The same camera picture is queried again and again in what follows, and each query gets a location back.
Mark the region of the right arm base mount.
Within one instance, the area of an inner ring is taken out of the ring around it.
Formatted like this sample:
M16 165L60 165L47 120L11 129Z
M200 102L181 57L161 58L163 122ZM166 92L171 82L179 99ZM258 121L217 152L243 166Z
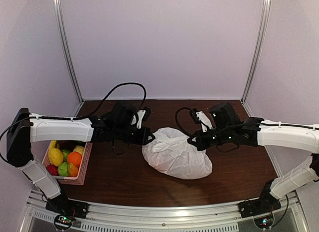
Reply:
M282 206L280 202L270 204L260 198L244 200L238 204L241 218L252 217L255 226L261 230L271 229L275 225L274 211Z

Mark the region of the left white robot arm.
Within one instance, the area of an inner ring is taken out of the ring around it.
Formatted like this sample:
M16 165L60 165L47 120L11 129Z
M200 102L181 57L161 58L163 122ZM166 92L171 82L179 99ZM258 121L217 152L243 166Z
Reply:
M112 110L102 116L55 117L30 113L21 108L12 124L2 135L6 137L4 161L20 169L52 200L61 214L72 209L63 197L62 187L45 167L35 159L31 145L51 141L79 141L103 143L122 141L125 144L147 145L155 139L149 127L143 126L151 114L148 107L140 110L126 102L116 102Z

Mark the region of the white plastic bag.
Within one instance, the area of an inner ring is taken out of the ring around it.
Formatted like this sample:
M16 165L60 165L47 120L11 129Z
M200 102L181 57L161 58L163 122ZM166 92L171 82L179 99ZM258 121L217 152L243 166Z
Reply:
M209 176L213 164L206 151L199 151L187 142L180 130L164 127L154 132L155 139L142 147L145 161L165 175L183 180Z

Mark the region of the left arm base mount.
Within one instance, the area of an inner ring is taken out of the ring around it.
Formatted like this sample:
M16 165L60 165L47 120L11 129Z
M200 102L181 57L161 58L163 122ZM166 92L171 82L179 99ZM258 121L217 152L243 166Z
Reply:
M41 198L46 202L45 208L48 211L57 213L53 219L53 225L59 232L70 229L77 223L77 219L85 219L87 216L88 203L68 199L66 195L49 199L42 193Z

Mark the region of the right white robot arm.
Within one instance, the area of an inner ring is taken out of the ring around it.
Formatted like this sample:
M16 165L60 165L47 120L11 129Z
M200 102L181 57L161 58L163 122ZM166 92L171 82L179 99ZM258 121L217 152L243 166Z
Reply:
M319 180L319 126L274 122L259 117L241 121L230 103L221 103L209 110L211 119L202 111L189 114L201 130L188 138L188 143L203 151L227 143L236 146L278 146L308 151L310 155L299 166L265 184L256 201L259 212L267 212L286 194Z

